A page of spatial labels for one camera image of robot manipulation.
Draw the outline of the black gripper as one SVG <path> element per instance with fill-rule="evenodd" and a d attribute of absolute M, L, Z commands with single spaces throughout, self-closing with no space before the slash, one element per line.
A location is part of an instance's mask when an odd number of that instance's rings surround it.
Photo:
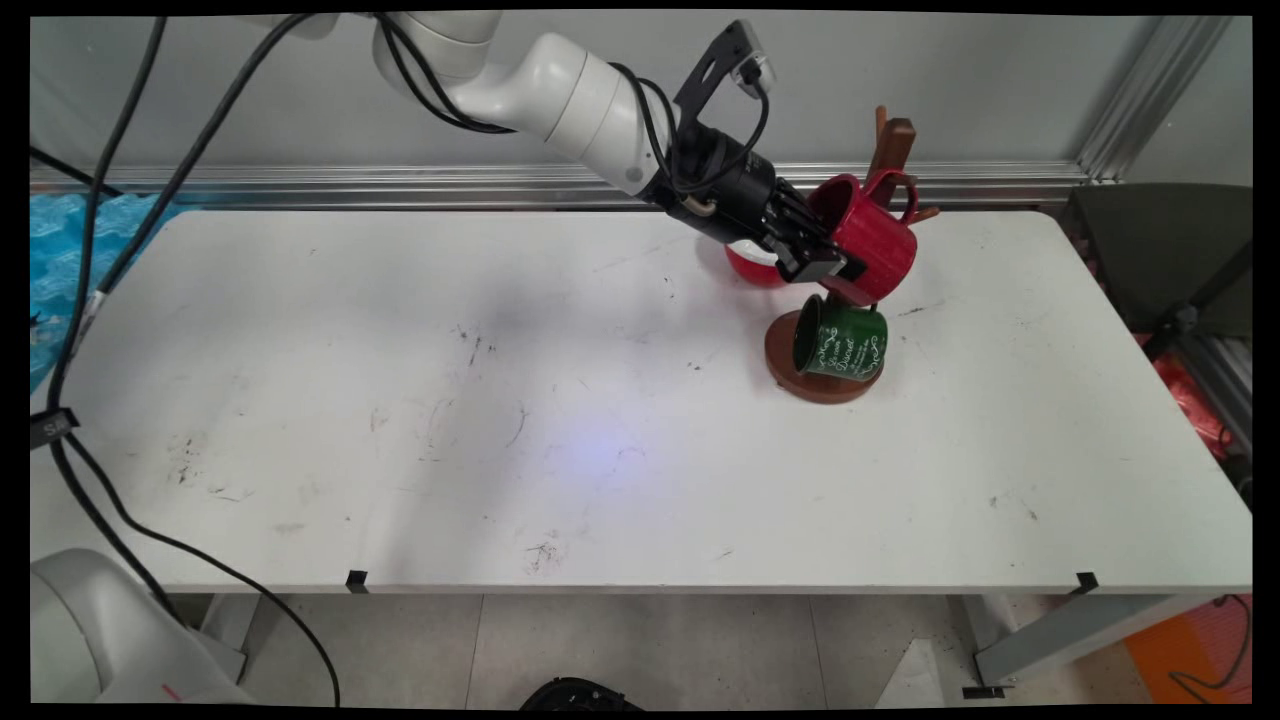
<path fill-rule="evenodd" d="M 745 149 L 719 129 L 689 128 L 678 140 L 675 169 L 682 187 L 719 179 L 692 196 L 713 206 L 699 215 L 684 204 L 685 195 L 663 182 L 663 211 L 721 243 L 763 241 L 776 255 L 774 268 L 788 283 L 819 282 L 828 277 L 858 281 L 867 264 L 831 242 L 823 220 L 806 205 L 805 196 L 777 176 L 771 161 L 756 152 L 733 161 Z"/>

